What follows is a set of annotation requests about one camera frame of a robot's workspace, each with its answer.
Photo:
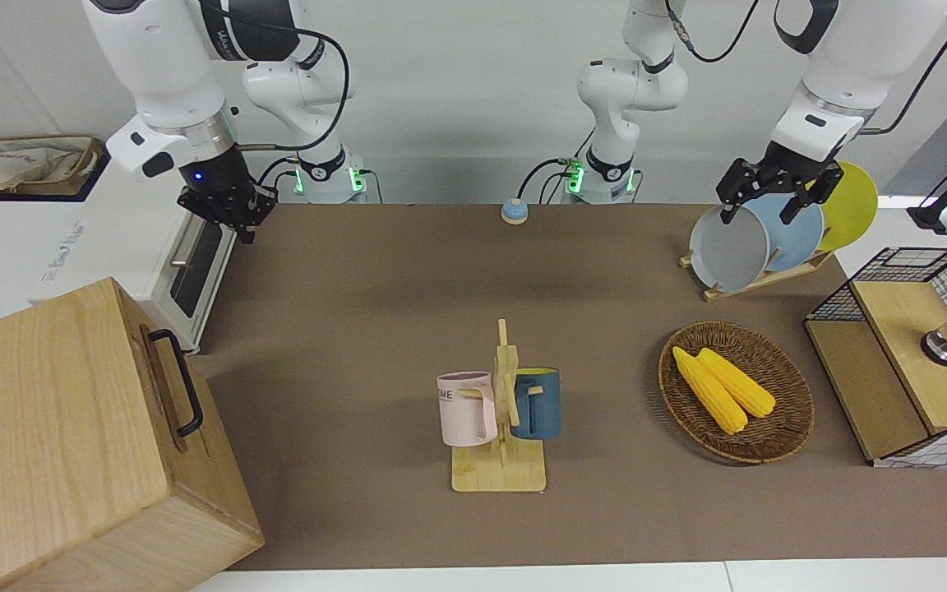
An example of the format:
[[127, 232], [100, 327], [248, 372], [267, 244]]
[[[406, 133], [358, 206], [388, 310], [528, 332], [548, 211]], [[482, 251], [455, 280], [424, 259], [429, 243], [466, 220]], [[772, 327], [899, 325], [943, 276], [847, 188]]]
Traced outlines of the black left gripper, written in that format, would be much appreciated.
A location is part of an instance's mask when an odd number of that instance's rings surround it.
[[758, 164], [736, 158], [718, 181], [718, 199], [723, 206], [720, 219], [730, 224], [744, 203], [764, 195], [770, 184], [781, 183], [779, 191], [790, 197], [779, 218], [782, 224], [791, 224], [807, 207], [824, 205], [843, 176], [837, 161], [828, 161], [820, 172], [820, 161], [779, 143], [768, 143]]

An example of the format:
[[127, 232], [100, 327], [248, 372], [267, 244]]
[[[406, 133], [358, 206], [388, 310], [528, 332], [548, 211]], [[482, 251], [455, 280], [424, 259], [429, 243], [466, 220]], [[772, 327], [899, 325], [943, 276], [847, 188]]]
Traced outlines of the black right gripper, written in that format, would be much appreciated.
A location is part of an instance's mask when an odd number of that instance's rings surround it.
[[277, 191], [253, 180], [236, 146], [182, 166], [180, 173], [185, 188], [178, 205], [211, 224], [233, 229], [243, 244], [253, 243], [256, 229], [278, 205]]

